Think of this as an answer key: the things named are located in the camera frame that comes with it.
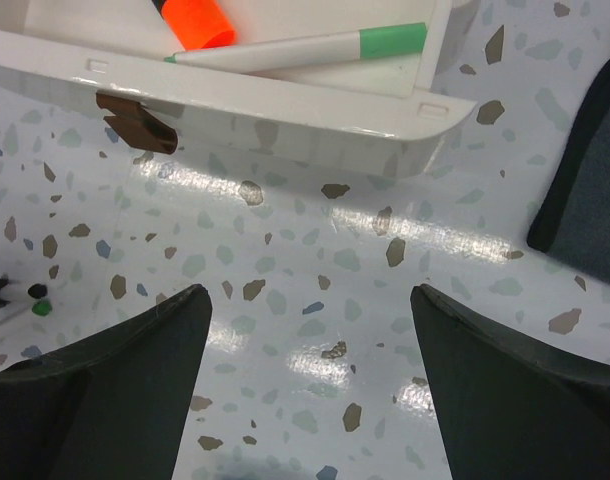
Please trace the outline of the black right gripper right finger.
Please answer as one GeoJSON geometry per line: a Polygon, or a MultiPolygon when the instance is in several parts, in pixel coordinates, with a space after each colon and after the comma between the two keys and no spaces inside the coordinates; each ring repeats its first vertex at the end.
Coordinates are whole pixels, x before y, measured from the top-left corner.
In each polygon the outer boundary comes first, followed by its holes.
{"type": "Polygon", "coordinates": [[[610,365],[422,284],[415,331],[455,479],[610,479],[610,365]]]}

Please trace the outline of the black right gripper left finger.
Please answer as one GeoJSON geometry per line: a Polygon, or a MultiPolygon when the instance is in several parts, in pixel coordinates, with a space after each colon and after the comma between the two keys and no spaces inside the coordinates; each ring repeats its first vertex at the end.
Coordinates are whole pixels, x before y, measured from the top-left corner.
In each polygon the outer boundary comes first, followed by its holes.
{"type": "Polygon", "coordinates": [[[169,479],[212,303],[193,284],[0,371],[0,479],[169,479]]]}

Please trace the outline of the black cap white marker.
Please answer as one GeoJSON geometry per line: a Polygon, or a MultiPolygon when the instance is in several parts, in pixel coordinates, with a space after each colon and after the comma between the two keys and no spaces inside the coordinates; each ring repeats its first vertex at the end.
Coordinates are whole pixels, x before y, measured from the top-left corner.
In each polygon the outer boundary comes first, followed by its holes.
{"type": "Polygon", "coordinates": [[[44,283],[23,283],[0,278],[0,327],[48,296],[44,283]]]}

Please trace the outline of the dark green cap marker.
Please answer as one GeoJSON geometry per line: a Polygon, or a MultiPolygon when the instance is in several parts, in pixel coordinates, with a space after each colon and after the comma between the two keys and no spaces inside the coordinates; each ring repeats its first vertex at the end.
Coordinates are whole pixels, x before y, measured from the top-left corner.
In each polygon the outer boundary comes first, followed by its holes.
{"type": "Polygon", "coordinates": [[[0,300],[0,342],[26,329],[39,316],[33,311],[38,305],[35,302],[0,300]]]}

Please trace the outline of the cream drawer organizer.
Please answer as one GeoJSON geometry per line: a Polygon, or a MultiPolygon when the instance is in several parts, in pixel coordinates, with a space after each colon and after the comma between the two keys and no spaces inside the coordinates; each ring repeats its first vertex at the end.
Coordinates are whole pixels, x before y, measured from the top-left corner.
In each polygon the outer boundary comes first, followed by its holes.
{"type": "Polygon", "coordinates": [[[93,118],[131,147],[193,144],[383,176],[427,171],[474,102],[437,94],[475,1],[224,1],[250,45],[244,71],[172,62],[180,43],[150,1],[0,1],[0,87],[93,118]],[[260,45],[422,22],[418,54],[262,72],[260,45]]]}

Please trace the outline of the green cap white marker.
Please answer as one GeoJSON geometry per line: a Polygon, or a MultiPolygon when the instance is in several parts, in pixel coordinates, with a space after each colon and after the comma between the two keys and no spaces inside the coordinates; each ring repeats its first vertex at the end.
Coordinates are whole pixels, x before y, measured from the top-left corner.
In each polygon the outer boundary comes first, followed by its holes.
{"type": "Polygon", "coordinates": [[[247,74],[420,54],[427,33],[428,28],[423,22],[400,24],[178,52],[165,61],[247,74]]]}

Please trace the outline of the orange black highlighter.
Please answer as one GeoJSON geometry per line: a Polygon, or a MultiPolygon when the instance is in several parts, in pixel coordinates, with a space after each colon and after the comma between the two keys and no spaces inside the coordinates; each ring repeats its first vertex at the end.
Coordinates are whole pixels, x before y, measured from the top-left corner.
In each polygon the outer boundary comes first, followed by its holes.
{"type": "Polygon", "coordinates": [[[233,45],[236,30],[216,0],[152,0],[185,50],[233,45]]]}

